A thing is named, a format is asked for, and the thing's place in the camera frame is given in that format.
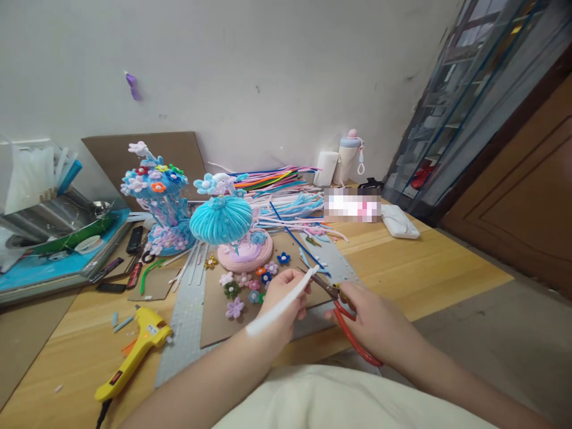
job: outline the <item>floor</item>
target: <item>floor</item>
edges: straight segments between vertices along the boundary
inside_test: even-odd
[[[515,280],[414,324],[436,347],[498,389],[572,427],[572,304],[469,246]],[[410,386],[391,368],[386,378]]]

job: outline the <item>yellow glue gun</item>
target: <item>yellow glue gun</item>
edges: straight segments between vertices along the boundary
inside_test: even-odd
[[[121,392],[152,346],[163,347],[165,342],[173,341],[173,330],[161,316],[153,310],[138,305],[135,308],[137,309],[135,320],[139,323],[139,337],[117,372],[95,392],[95,398],[100,402],[113,399]]]

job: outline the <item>white water bottle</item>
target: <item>white water bottle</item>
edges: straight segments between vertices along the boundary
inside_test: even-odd
[[[363,140],[358,137],[358,130],[351,129],[344,137],[340,140],[340,158],[338,159],[338,165],[335,167],[333,182],[336,185],[344,185],[352,169],[353,160],[356,154],[359,152],[359,165],[357,167],[357,173],[362,175],[365,171],[363,166]]]

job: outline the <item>wooden door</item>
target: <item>wooden door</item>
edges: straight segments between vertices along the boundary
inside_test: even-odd
[[[572,75],[467,189],[442,226],[572,299]]]

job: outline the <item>hand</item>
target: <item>hand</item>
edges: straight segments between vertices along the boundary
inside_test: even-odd
[[[413,365],[414,357],[428,343],[397,306],[354,283],[343,282],[340,287],[356,306],[356,321],[344,318],[357,341],[389,366]],[[333,310],[327,310],[324,316],[338,324]]]
[[[257,315],[257,318],[270,311],[276,304],[278,304],[293,288],[295,288],[304,274],[294,270],[287,269],[278,273],[268,286],[268,291],[264,297],[264,303]],[[281,351],[292,338],[294,331],[294,320],[302,320],[306,317],[306,303],[307,296],[311,292],[310,285],[298,296],[290,307],[280,315],[280,317],[268,327],[265,332],[265,337],[271,338],[276,346]]]

